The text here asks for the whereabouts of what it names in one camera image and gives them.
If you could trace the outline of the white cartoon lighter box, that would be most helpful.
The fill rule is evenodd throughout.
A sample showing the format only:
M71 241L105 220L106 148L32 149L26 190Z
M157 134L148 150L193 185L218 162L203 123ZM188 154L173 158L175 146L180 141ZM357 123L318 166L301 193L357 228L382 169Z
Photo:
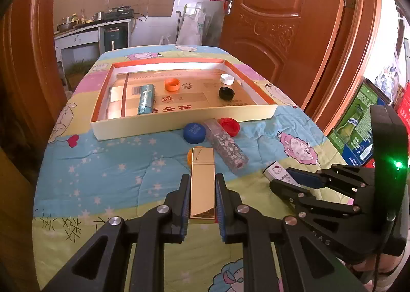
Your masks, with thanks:
M278 161L272 162L264 171L263 175L269 180L273 181L274 179L278 179L279 181L286 182L288 184L292 184L295 186L299 186L299 184L295 181L295 179L286 171L286 169L278 163Z

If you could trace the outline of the floral patterned clear box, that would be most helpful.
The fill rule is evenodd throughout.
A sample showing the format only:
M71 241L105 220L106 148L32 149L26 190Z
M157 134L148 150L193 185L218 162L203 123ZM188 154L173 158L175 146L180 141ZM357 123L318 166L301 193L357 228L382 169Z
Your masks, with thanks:
M204 121L206 138L231 171L247 165L248 158L216 119Z

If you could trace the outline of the red bottle cap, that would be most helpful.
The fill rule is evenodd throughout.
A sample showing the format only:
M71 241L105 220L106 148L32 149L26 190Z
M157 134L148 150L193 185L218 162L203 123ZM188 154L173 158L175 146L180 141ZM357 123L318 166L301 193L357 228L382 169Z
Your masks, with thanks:
M240 131L240 124L232 118L221 118L218 120L221 127L230 137L235 137Z

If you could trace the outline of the gold rectangular lighter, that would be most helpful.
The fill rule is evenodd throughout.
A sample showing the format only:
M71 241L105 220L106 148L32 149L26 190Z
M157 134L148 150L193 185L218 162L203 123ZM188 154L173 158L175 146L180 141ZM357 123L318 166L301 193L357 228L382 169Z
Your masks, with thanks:
M194 147L191 161L190 219L215 220L216 167L213 148Z

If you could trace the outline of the light orange bottle cap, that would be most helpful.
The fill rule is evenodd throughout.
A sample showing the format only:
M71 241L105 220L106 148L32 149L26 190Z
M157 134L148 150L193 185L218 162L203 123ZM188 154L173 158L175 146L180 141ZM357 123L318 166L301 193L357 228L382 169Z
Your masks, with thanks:
M192 165L192 151L193 151L193 148L190 148L190 149L188 150L187 155L186 155L188 167L191 167L191 165Z

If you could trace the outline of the blue bottle cap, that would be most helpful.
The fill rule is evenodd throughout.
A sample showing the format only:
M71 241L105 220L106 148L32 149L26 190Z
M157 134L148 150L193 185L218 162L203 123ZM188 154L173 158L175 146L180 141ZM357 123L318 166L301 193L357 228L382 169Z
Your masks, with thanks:
M190 144L202 143L206 138L206 129L199 123L189 123L183 129L183 138Z

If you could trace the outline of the colourful cartoon bedsheet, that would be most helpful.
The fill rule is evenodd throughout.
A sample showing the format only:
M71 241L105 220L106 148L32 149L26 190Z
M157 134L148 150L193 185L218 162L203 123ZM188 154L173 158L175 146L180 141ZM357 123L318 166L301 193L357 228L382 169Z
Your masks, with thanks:
M241 125L236 143L247 165L232 173L221 158L216 170L242 201L261 213L290 213L263 170L273 162L315 171L342 164L343 158L317 125L270 81L220 48L141 46L104 53L62 109L45 150L33 210L33 252L40 286L111 217L136 218L160 205L189 172L190 145L180 130L98 141L90 119L112 64L135 59L201 57L226 59L276 101L271 119Z

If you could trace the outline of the black bottle cap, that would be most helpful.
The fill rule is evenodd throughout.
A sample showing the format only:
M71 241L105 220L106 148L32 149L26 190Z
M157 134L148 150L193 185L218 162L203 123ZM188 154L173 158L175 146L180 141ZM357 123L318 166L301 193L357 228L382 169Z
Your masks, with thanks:
M224 101L232 101L235 96L235 91L232 88L222 86L219 89L218 95Z

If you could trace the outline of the white bottle cap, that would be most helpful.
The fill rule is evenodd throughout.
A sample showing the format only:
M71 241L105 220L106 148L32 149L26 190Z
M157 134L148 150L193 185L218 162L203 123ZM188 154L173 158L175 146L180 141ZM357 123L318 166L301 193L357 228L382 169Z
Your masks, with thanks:
M227 73L223 73L220 76L220 81L221 83L223 83L224 85L228 85L231 86L234 82L235 82L235 78Z

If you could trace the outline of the brown wooden door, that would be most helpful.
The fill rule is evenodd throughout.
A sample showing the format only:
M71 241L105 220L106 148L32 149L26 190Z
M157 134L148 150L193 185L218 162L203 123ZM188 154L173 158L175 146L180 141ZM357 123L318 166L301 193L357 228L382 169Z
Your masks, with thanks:
M361 83L382 0L233 0L220 47L330 132Z

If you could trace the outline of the orange rimmed cardboard tray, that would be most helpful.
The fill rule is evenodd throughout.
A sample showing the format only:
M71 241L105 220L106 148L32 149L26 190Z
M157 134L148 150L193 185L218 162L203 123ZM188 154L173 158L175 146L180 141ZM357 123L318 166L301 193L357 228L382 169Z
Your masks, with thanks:
M235 82L224 85L223 73ZM164 81L177 78L181 88L165 90ZM142 86L153 84L153 112L138 115ZM232 101L219 95L222 86L232 88ZM239 67L226 59L154 58L111 65L100 89L90 124L95 137L109 140L182 129L188 123L209 118L238 122L273 117L277 103Z

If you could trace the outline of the teal lighter box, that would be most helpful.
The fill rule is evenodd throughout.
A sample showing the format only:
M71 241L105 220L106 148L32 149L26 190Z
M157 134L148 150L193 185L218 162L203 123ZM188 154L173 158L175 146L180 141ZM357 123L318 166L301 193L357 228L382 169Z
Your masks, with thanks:
M138 115L150 114L153 112L153 97L154 86L153 84L146 84L141 88L140 102L138 106Z

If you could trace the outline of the brown left door leaf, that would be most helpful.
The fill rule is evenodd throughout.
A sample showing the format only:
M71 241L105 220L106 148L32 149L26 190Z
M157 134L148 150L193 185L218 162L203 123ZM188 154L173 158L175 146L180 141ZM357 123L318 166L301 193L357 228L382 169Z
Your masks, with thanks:
M1 151L31 184L67 102L54 52L53 5L1 1Z

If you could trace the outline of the white plastic sack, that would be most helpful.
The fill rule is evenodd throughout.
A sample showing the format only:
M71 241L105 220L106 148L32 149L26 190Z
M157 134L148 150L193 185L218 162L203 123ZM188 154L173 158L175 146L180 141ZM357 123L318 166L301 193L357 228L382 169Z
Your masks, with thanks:
M204 2L185 4L181 19L176 44L201 46L206 27L206 10Z

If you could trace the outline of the white kitchen counter cabinet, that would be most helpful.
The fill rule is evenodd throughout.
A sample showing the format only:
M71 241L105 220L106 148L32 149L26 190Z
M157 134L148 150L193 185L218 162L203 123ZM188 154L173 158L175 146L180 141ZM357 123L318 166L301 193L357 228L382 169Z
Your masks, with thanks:
M123 32L124 46L131 46L133 19L95 23L87 27L72 29L54 37L57 62L64 71L74 63L97 60L106 51L105 37L108 31L119 28Z

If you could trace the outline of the dark green air fryer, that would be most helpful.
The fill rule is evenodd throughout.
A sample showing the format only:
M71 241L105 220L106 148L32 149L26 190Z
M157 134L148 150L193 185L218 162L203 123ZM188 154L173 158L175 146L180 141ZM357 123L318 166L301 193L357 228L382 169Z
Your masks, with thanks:
M127 47L127 29L124 26L109 27L104 32L104 50L118 50Z

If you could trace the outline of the black gas stove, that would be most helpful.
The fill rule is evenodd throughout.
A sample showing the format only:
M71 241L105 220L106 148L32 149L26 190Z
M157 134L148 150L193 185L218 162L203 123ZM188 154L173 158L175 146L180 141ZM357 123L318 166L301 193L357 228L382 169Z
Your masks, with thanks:
M134 10L130 7L115 7L103 14L104 21L124 20L134 17Z

